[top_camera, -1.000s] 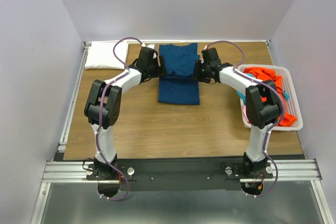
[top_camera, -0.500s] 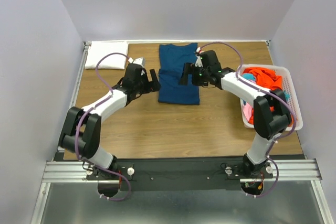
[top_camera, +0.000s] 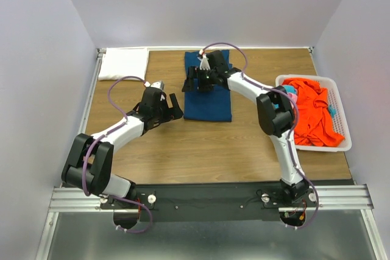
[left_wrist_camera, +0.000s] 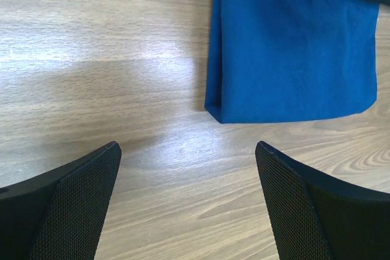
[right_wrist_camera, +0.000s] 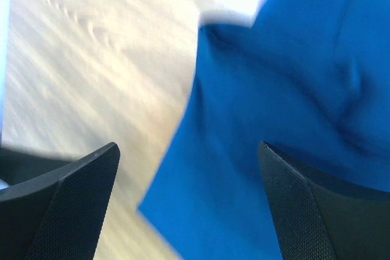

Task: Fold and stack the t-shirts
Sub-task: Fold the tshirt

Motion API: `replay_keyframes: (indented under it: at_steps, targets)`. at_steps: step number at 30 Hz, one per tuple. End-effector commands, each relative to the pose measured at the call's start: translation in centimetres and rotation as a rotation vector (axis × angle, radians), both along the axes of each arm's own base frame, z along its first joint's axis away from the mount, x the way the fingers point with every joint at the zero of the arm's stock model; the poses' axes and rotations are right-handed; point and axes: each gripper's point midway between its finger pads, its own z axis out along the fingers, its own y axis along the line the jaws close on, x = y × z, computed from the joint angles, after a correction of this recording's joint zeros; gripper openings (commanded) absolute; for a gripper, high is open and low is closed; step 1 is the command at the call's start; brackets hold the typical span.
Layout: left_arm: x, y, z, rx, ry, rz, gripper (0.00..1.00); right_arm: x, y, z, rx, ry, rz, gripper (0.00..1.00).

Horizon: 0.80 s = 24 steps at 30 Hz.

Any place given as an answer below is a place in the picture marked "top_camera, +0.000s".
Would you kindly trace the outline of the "navy blue t-shirt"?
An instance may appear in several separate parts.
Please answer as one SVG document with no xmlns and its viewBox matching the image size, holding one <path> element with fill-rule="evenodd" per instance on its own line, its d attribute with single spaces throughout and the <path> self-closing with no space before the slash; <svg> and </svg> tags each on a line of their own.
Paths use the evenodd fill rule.
<svg viewBox="0 0 390 260">
<path fill-rule="evenodd" d="M 222 50 L 224 58 L 232 68 L 229 61 L 230 52 Z M 199 67 L 200 61 L 197 52 L 185 53 L 185 74 L 190 66 Z M 231 122 L 231 97 L 229 89 L 215 86 L 213 91 L 184 92 L 185 105 L 183 117 L 186 120 L 206 122 Z"/>
</svg>

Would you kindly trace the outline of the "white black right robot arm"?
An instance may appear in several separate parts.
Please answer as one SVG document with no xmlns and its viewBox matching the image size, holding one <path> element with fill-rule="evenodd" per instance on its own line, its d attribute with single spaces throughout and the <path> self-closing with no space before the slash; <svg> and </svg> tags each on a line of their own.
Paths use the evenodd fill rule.
<svg viewBox="0 0 390 260">
<path fill-rule="evenodd" d="M 281 201 L 294 206 L 310 190 L 309 180 L 299 163 L 294 129 L 299 120 L 296 103 L 282 86 L 266 86 L 248 77 L 225 59 L 222 51 L 193 53 L 196 62 L 185 63 L 186 79 L 182 92 L 199 93 L 204 104 L 217 89 L 234 91 L 257 107 L 260 128 L 274 145 L 281 170 Z"/>
</svg>

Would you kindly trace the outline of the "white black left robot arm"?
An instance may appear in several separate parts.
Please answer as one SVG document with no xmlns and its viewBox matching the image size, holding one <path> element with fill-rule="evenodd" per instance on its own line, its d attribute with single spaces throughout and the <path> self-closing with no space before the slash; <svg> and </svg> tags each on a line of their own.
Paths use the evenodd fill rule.
<svg viewBox="0 0 390 260">
<path fill-rule="evenodd" d="M 132 140 L 161 124 L 183 116 L 176 95 L 161 88 L 147 87 L 141 102 L 113 126 L 74 138 L 62 170 L 62 182 L 83 190 L 86 195 L 109 195 L 122 208 L 134 204 L 136 184 L 112 173 L 114 154 Z"/>
</svg>

